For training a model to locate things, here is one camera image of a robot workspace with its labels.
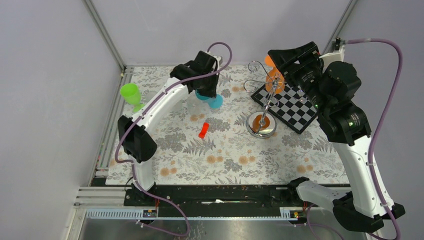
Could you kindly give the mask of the blue wine glass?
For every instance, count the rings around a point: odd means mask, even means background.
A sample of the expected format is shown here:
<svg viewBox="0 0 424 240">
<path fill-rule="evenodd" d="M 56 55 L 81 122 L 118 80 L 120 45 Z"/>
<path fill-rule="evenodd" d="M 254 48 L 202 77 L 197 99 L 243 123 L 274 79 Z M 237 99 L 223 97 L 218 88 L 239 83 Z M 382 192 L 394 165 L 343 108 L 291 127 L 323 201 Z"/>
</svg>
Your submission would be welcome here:
<svg viewBox="0 0 424 240">
<path fill-rule="evenodd" d="M 199 100 L 206 102 L 211 109 L 219 109 L 224 102 L 224 99 L 220 94 L 217 94 L 216 97 L 208 97 L 199 94 L 199 92 L 196 90 L 195 95 Z"/>
</svg>

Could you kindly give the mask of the clear wine glass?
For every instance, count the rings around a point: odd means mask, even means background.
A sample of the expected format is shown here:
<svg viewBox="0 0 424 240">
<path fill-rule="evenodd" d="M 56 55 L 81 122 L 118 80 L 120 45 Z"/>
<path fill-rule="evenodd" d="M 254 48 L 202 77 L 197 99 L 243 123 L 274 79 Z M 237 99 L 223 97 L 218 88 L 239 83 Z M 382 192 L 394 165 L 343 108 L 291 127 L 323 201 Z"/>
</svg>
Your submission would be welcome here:
<svg viewBox="0 0 424 240">
<path fill-rule="evenodd" d="M 157 94 L 156 91 L 148 91 L 144 94 L 143 103 L 147 104 L 150 100 L 152 100 L 155 95 Z"/>
<path fill-rule="evenodd" d="M 182 111 L 182 110 L 183 110 L 183 101 L 182 100 L 179 100 L 173 106 L 172 112 L 173 113 L 177 113 L 177 112 Z"/>
<path fill-rule="evenodd" d="M 190 95 L 187 98 L 187 112 L 191 115 L 199 115 L 203 111 L 203 101 L 197 98 L 196 95 Z"/>
</svg>

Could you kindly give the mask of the orange wine glass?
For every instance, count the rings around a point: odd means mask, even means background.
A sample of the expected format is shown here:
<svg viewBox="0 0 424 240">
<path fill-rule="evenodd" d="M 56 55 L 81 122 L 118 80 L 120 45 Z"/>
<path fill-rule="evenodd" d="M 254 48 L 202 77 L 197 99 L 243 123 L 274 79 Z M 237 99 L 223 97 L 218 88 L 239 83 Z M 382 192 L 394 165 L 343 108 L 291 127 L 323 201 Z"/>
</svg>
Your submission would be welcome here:
<svg viewBox="0 0 424 240">
<path fill-rule="evenodd" d="M 279 72 L 279 70 L 276 68 L 275 63 L 271 59 L 269 55 L 267 55 L 264 58 L 264 63 L 271 67 L 271 70 L 267 73 L 266 76 L 266 83 L 265 83 L 265 89 L 268 93 L 271 93 L 271 90 L 275 86 L 274 93 L 275 94 L 281 94 L 285 89 L 285 79 L 283 75 Z"/>
</svg>

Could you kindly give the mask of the green wine glass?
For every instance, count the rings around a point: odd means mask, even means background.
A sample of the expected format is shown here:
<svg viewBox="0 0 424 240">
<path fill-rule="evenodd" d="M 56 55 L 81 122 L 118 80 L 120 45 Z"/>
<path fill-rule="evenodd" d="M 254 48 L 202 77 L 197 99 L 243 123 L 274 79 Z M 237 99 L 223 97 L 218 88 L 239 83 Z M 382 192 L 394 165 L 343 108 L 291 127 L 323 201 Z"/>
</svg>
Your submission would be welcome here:
<svg viewBox="0 0 424 240">
<path fill-rule="evenodd" d="M 141 103 L 141 92 L 135 83 L 124 84 L 120 88 L 119 93 L 125 102 L 133 106 L 133 113 L 140 111 L 145 106 Z"/>
</svg>

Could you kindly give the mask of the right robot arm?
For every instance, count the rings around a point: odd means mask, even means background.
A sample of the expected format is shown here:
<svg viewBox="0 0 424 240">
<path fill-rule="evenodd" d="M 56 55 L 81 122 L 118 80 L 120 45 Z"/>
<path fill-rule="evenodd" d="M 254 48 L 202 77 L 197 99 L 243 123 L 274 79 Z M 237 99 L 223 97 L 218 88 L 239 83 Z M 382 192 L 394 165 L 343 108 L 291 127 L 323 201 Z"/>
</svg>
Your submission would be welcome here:
<svg viewBox="0 0 424 240">
<path fill-rule="evenodd" d="M 309 42 L 292 49 L 272 49 L 268 55 L 286 83 L 300 87 L 317 112 L 317 121 L 338 153 L 349 192 L 338 192 L 306 177 L 288 184 L 287 201 L 293 206 L 315 204 L 333 213 L 348 231 L 372 234 L 384 220 L 396 220 L 405 208 L 385 189 L 374 156 L 377 131 L 352 99 L 362 82 L 351 63 L 344 61 L 343 44 L 337 52 L 320 54 Z"/>
</svg>

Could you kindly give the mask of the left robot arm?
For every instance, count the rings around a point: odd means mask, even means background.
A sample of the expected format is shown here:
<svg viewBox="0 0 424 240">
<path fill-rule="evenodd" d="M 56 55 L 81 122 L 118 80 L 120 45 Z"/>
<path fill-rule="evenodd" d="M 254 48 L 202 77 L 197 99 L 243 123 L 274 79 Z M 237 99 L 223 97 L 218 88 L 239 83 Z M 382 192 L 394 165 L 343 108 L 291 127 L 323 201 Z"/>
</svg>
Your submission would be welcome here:
<svg viewBox="0 0 424 240">
<path fill-rule="evenodd" d="M 175 66 L 164 86 L 155 96 L 131 117 L 118 119 L 120 148 L 129 155 L 134 168 L 133 180 L 138 188 L 136 199 L 144 206 L 152 204 L 155 192 L 153 156 L 158 145 L 153 139 L 153 130 L 163 117 L 173 111 L 176 104 L 186 100 L 190 93 L 215 98 L 222 64 L 222 57 L 199 51 L 194 60 Z"/>
</svg>

